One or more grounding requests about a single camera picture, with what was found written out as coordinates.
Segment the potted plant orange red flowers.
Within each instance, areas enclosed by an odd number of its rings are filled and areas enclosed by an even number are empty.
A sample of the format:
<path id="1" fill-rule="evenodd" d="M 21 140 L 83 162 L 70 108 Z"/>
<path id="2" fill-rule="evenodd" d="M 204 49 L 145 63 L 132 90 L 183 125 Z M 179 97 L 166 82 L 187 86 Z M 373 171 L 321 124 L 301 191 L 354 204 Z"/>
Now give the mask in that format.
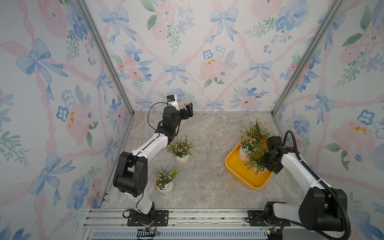
<path id="1" fill-rule="evenodd" d="M 255 149 L 253 152 L 247 153 L 248 161 L 245 163 L 247 169 L 252 170 L 255 175 L 264 173 L 267 168 L 262 163 L 262 157 L 266 156 L 267 151 L 267 146 L 261 145 L 258 149 Z"/>

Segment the potted plant pink white pot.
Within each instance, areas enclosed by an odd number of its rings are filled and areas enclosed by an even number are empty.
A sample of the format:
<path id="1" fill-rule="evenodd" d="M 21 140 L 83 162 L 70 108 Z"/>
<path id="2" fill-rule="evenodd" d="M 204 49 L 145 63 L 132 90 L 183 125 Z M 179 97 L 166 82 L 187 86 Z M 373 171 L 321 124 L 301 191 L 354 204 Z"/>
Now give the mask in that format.
<path id="1" fill-rule="evenodd" d="M 259 150 L 259 140 L 255 137 L 241 137 L 240 149 L 238 157 L 243 162 L 250 160 L 250 155 Z"/>

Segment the yellow storage box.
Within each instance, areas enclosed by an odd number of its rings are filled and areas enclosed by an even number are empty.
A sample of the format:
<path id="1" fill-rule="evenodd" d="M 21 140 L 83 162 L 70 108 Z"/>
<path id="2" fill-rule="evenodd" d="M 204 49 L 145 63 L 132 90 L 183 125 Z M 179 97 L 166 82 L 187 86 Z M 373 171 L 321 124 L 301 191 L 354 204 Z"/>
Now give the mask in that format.
<path id="1" fill-rule="evenodd" d="M 266 170 L 257 174 L 253 170 L 248 169 L 245 165 L 246 163 L 238 157 L 239 150 L 240 143 L 238 143 L 226 157 L 226 169 L 249 189 L 262 189 L 272 177 L 273 172 Z"/>

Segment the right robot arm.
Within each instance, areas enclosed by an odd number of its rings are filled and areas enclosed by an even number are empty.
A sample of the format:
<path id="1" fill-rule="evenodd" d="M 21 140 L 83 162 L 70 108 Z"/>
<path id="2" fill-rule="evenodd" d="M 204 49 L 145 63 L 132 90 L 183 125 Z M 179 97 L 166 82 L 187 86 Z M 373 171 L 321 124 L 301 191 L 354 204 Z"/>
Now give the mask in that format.
<path id="1" fill-rule="evenodd" d="M 267 202 L 264 220 L 269 225 L 295 224 L 314 231 L 331 240 L 329 232 L 343 233 L 347 240 L 351 235 L 351 222 L 348 215 L 348 197 L 341 189 L 335 189 L 322 179 L 300 155 L 296 144 L 286 146 L 279 136 L 266 139 L 267 153 L 262 164 L 277 174 L 285 169 L 300 185 L 304 198 L 299 205 L 283 202 Z"/>

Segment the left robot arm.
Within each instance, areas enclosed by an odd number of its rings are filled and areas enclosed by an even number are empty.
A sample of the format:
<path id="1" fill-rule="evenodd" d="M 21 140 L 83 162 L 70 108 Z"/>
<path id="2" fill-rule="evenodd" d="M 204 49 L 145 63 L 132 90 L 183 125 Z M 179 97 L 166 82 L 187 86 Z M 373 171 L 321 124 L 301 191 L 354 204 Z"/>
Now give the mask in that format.
<path id="1" fill-rule="evenodd" d="M 153 136 L 133 152 L 120 154 L 113 186 L 121 193 L 129 194 L 134 198 L 134 211 L 138 215 L 149 217 L 155 212 L 155 204 L 149 199 L 146 192 L 148 163 L 177 136 L 181 121 L 187 120 L 193 115 L 193 103 L 188 103 L 180 109 L 177 101 L 167 102 L 163 111 L 163 119 L 158 123 Z"/>

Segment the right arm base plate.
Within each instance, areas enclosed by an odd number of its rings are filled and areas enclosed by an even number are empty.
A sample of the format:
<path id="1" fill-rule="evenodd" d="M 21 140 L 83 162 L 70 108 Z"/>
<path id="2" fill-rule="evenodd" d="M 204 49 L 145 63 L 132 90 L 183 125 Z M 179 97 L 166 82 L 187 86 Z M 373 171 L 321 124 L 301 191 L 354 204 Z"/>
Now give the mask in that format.
<path id="1" fill-rule="evenodd" d="M 247 214 L 246 222 L 251 227 L 281 227 L 283 224 L 286 227 L 291 226 L 289 220 L 277 218 L 273 213 L 266 213 L 264 210 L 249 210 Z"/>

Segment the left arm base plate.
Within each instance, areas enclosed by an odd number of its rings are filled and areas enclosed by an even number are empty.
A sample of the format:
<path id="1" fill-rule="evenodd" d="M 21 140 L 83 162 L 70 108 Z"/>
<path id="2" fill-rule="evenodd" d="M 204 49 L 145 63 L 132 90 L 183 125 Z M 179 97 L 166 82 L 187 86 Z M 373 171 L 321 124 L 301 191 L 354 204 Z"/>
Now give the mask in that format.
<path id="1" fill-rule="evenodd" d="M 148 215 L 130 210 L 127 218 L 128 227 L 167 227 L 169 221 L 168 210 L 151 210 Z"/>

